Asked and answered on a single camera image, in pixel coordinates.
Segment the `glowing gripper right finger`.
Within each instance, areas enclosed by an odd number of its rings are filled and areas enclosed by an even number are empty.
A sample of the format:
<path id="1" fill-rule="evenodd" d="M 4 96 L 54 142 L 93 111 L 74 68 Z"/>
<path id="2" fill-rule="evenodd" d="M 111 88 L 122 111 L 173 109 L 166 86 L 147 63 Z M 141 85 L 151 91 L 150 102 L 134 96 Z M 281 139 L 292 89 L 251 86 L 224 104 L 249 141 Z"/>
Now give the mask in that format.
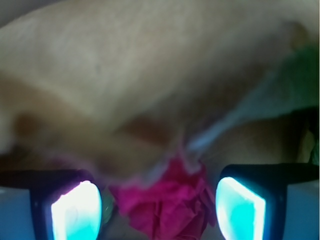
<path id="1" fill-rule="evenodd" d="M 320 169 L 310 163 L 231 164 L 216 187 L 226 240 L 318 240 Z"/>

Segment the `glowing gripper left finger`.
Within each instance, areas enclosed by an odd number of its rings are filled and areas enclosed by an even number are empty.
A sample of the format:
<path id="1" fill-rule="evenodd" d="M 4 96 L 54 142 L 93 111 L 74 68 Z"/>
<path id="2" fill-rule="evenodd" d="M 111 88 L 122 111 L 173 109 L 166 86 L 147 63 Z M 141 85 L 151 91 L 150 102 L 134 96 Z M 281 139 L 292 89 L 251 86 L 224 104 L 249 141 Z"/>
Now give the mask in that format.
<path id="1" fill-rule="evenodd" d="M 0 173 L 2 240 L 95 240 L 102 197 L 86 170 Z"/>

